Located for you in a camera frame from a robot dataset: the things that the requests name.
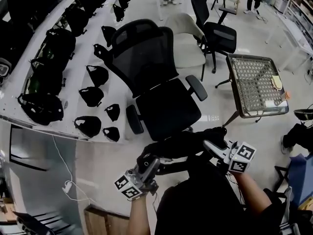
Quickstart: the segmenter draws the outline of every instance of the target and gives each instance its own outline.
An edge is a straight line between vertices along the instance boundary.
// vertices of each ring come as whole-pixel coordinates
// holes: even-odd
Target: wooden board
[[[89,235],[126,235],[129,218],[88,206],[85,220]]]

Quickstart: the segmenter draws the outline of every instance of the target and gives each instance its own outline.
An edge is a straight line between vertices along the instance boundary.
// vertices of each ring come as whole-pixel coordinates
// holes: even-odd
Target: shoe
[[[173,4],[173,5],[176,5],[176,4],[177,4],[177,1],[176,1],[176,0],[172,0],[172,4]]]
[[[286,154],[289,154],[289,153],[292,152],[293,147],[288,147],[288,148],[284,147],[284,145],[283,145],[283,139],[284,139],[284,136],[282,136],[281,139],[280,139],[280,150],[281,150],[281,152],[282,152],[284,155],[286,155]]]

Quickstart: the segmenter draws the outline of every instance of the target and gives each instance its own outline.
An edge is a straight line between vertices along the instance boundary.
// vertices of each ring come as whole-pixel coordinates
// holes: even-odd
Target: mesh tray
[[[273,100],[278,106],[282,103],[281,94],[273,87],[271,78],[278,75],[274,62],[270,58],[229,55],[229,64],[233,70],[241,105],[247,111],[265,110],[265,101]]]

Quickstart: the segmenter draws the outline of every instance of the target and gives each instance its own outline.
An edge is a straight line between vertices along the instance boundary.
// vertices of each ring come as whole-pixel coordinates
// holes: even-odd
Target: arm
[[[233,175],[244,196],[245,203],[253,214],[259,215],[271,205],[268,196],[247,173],[234,173]]]
[[[131,217],[127,235],[150,235],[146,195],[132,201]]]

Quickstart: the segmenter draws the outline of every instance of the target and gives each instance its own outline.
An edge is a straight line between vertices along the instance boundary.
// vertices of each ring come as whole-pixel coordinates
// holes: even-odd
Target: tiled floor
[[[208,0],[209,8],[212,2],[213,0]],[[226,6],[233,7],[233,3],[227,1]],[[179,12],[181,8],[182,5],[174,6],[169,4],[167,7],[162,8],[162,12],[166,18],[170,14]],[[209,20],[212,22],[217,22],[221,14],[217,9],[218,5],[216,4],[215,8],[210,11]],[[265,43],[270,30],[278,23],[273,9],[264,4],[261,4],[259,8],[260,14],[268,20],[267,24],[258,20],[255,15],[244,14],[243,11],[245,9],[246,0],[242,0],[238,14],[228,15],[224,21],[225,25],[237,31],[236,53],[270,57],[274,60],[276,66],[281,65],[290,54],[292,48],[289,44],[285,44],[282,48],[279,47],[284,37],[282,30],[276,31],[268,45]],[[188,0],[188,13],[194,15],[190,0]],[[156,0],[132,0],[130,2],[124,22],[141,18],[152,19],[158,25],[164,25],[165,22],[158,19]],[[293,60],[288,68],[296,68],[305,57],[305,55],[299,56]],[[225,84],[218,89],[214,88],[219,82],[228,79],[229,73],[225,56],[217,54],[216,74],[211,73],[212,67],[212,58],[208,55],[203,81],[208,98],[204,102],[199,102],[195,98],[203,116],[201,118],[202,121],[194,124],[195,131],[221,126],[236,110],[231,85]],[[274,171],[275,165],[286,166],[289,163],[289,157],[284,156],[280,152],[279,140],[282,135],[286,134],[298,122],[292,113],[293,110],[307,108],[313,103],[313,88],[306,82],[304,77],[308,67],[309,64],[295,75],[287,70],[280,72],[285,89],[291,92],[291,100],[289,100],[290,112],[288,114],[266,117],[259,123],[255,123],[255,119],[241,119],[239,117],[227,126],[227,136],[230,139],[246,141],[258,149],[248,171],[262,188],[272,188],[276,182],[278,176]],[[178,72],[180,78],[184,81],[185,76],[190,74],[200,78],[201,68],[180,69]],[[117,193],[113,182],[125,170],[135,166],[136,158],[140,155],[143,148],[152,141],[147,132],[135,136],[132,134],[129,126],[126,126],[126,129],[128,143],[125,145],[79,142],[76,150],[76,177],[78,185],[86,191],[87,195],[95,199],[100,206],[113,212],[129,215],[131,204],[121,194]],[[296,155],[299,152],[307,153],[302,147],[296,146],[292,155]],[[158,190],[159,197],[162,196],[169,186],[187,179],[187,176],[186,172],[157,176],[156,181],[160,186]],[[156,224],[156,215],[152,207],[153,200],[154,198],[149,195],[148,214],[152,232],[154,232]],[[80,211],[87,204],[79,202]]]

